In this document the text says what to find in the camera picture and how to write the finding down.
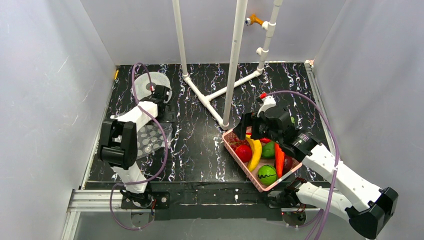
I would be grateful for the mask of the orange toy carrot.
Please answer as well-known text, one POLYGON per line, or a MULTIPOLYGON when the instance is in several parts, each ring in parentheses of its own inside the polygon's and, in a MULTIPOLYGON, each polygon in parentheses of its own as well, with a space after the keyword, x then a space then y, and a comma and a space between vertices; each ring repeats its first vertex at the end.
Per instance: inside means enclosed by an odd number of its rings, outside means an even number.
POLYGON ((278 143, 274 143, 275 170, 278 178, 284 173, 285 153, 278 143))

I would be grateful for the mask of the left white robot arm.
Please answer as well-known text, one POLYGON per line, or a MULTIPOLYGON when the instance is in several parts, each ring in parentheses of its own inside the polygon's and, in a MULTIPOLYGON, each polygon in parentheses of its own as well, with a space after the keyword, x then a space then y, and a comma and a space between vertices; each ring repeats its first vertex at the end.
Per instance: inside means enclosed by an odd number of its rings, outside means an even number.
POLYGON ((138 133, 146 129, 150 121, 165 121, 167 103, 172 95, 171 88, 156 85, 150 96, 144 97, 127 113, 116 119, 102 122, 98 158, 107 163, 124 183, 125 189, 142 194, 148 181, 136 163, 138 155, 138 133))

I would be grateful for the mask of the yellow toy banana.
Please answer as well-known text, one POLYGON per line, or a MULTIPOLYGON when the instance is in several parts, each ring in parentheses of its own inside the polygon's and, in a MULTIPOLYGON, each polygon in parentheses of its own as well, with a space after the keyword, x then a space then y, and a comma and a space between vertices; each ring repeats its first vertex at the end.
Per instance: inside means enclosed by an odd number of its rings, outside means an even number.
POLYGON ((253 172, 258 166, 262 157, 262 143, 258 139, 252 139, 251 135, 246 135, 246 140, 252 148, 252 157, 247 164, 247 168, 250 172, 253 172))

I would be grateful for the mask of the pink plastic basket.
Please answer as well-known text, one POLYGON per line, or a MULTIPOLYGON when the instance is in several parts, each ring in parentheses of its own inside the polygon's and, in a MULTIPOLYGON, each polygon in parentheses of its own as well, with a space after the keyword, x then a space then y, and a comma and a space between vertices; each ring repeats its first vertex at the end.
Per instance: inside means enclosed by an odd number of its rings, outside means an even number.
MULTIPOLYGON (((271 185, 263 185, 258 180, 258 177, 257 177, 258 170, 259 170, 260 167, 262 167, 264 165, 270 165, 270 166, 273 166, 275 168, 275 159, 260 159, 260 162, 257 165, 256 169, 253 172, 250 172, 249 169, 248 169, 248 167, 247 167, 248 162, 242 162, 238 158, 238 156, 236 155, 235 151, 230 147, 229 141, 232 140, 233 138, 238 138, 238 137, 233 133, 233 131, 231 129, 228 130, 228 131, 226 131, 222 135, 222 141, 223 141, 224 147, 228 150, 228 152, 233 157, 233 159, 236 162, 236 164, 239 165, 239 167, 245 173, 245 175, 247 176, 247 178, 253 183, 253 185, 256 187, 256 189, 259 192, 270 191, 272 188, 276 187, 283 180, 285 180, 289 176, 293 175, 302 166, 302 164, 300 162, 298 162, 297 160, 293 159, 293 166, 292 166, 292 169, 291 170, 289 170, 285 174, 283 173, 283 176, 281 178, 278 178, 277 177, 277 180, 274 183, 272 183, 271 185)), ((249 143, 248 143, 248 141, 246 139, 245 139, 245 141, 247 143, 246 145, 247 146, 250 146, 249 143)))

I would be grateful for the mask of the clear dotted zip bag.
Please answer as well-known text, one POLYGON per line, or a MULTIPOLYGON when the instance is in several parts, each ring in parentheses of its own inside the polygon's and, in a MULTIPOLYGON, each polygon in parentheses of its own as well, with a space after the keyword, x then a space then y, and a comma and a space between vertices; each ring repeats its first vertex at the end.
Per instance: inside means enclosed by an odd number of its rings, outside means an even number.
POLYGON ((173 126, 171 123, 160 124, 165 136, 162 135, 160 128, 155 123, 148 123, 142 126, 137 132, 137 156, 136 160, 153 154, 156 150, 165 147, 165 139, 168 143, 168 149, 170 149, 171 135, 173 132, 173 126))

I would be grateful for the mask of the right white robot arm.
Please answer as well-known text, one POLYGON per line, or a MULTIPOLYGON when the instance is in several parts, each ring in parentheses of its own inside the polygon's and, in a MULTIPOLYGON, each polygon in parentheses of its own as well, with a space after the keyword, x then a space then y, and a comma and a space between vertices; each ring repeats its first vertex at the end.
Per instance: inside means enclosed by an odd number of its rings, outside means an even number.
POLYGON ((284 153, 313 169, 328 182, 335 179, 336 192, 320 188, 297 177, 279 195, 286 205, 306 204, 325 210, 348 221, 361 236, 374 240, 393 216, 398 193, 391 187, 380 188, 362 178, 306 130, 298 129, 288 111, 271 107, 261 112, 242 114, 232 132, 241 140, 267 138, 277 143, 284 153))

